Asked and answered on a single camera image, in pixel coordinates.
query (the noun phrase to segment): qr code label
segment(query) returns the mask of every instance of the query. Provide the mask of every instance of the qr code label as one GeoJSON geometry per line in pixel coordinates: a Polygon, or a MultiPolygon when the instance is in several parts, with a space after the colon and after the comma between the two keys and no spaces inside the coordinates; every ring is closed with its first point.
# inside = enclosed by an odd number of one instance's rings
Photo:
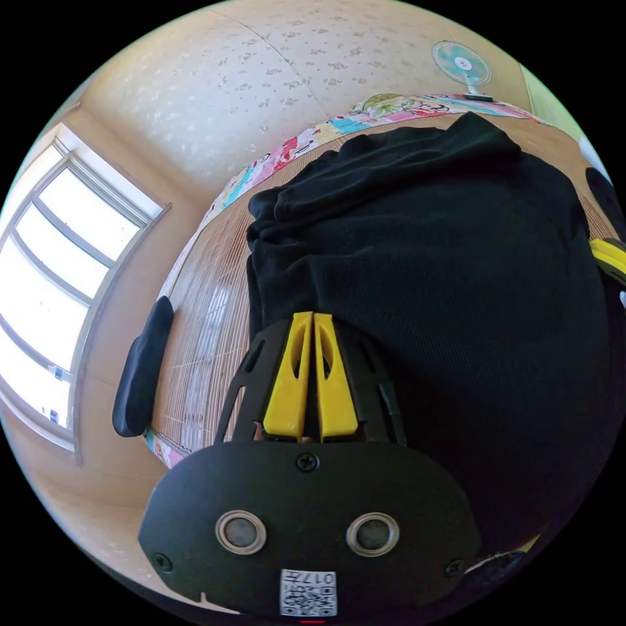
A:
{"type": "Polygon", "coordinates": [[[280,614],[311,618],[337,615],[335,572],[282,570],[280,574],[280,614]]]}

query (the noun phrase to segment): bamboo mat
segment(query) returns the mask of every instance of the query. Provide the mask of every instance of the bamboo mat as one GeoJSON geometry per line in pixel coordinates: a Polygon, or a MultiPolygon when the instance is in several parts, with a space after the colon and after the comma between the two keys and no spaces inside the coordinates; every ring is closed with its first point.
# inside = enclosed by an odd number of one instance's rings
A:
{"type": "MultiPolygon", "coordinates": [[[[447,128],[458,115],[442,115],[370,128],[364,134],[398,126],[447,128]]],[[[585,209],[591,237],[617,233],[593,199],[585,178],[588,163],[578,144],[557,128],[527,119],[484,115],[521,148],[561,170],[572,181],[585,209]]],[[[171,293],[175,316],[161,365],[152,427],[183,452],[213,444],[232,376],[248,348],[248,291],[245,233],[252,217],[250,198],[283,185],[309,162],[339,147],[355,133],[339,137],[297,158],[233,202],[201,232],[171,293]]],[[[235,419],[227,433],[232,435],[235,419]]]]}

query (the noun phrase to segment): electric fan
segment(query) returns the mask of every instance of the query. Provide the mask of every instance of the electric fan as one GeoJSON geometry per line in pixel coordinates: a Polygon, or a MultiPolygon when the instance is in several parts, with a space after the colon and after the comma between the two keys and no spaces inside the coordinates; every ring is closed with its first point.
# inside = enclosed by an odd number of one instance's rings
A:
{"type": "Polygon", "coordinates": [[[455,41],[440,41],[432,47],[432,60],[446,76],[467,86],[469,94],[466,96],[492,100],[476,89],[491,80],[491,70],[471,48],[455,41]]]}

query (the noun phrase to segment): yellow plastic arm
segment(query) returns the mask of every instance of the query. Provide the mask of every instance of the yellow plastic arm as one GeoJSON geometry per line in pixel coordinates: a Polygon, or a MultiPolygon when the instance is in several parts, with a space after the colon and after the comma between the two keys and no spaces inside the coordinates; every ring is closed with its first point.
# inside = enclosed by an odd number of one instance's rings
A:
{"type": "Polygon", "coordinates": [[[593,239],[590,245],[603,271],[626,285],[626,244],[617,239],[593,239]]]}
{"type": "Polygon", "coordinates": [[[353,435],[358,426],[357,415],[337,345],[333,316],[315,313],[314,326],[321,440],[353,435]],[[324,372],[324,360],[328,364],[328,376],[324,372]]]}
{"type": "Polygon", "coordinates": [[[313,313],[293,316],[282,361],[263,419],[269,435],[302,439],[305,429],[308,366],[311,359],[313,313]]]}

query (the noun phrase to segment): colorful bedding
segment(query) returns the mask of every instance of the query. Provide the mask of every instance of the colorful bedding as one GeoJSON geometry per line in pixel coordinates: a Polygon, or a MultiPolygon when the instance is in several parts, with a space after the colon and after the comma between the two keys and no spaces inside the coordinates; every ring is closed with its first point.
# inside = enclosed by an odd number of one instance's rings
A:
{"type": "MultiPolygon", "coordinates": [[[[214,217],[228,208],[237,198],[263,182],[272,174],[282,169],[287,163],[305,155],[321,145],[338,137],[360,132],[367,128],[401,122],[416,117],[435,117],[474,111],[488,115],[532,119],[544,123],[530,113],[504,102],[475,102],[465,100],[461,94],[403,96],[399,94],[378,94],[358,104],[345,115],[337,115],[325,122],[302,131],[280,147],[263,155],[230,179],[224,190],[215,199],[202,218],[198,229],[181,251],[169,276],[167,277],[159,297],[171,295],[180,270],[204,227],[214,217]]],[[[188,454],[163,436],[148,429],[145,437],[150,449],[172,468],[188,454]]]]}

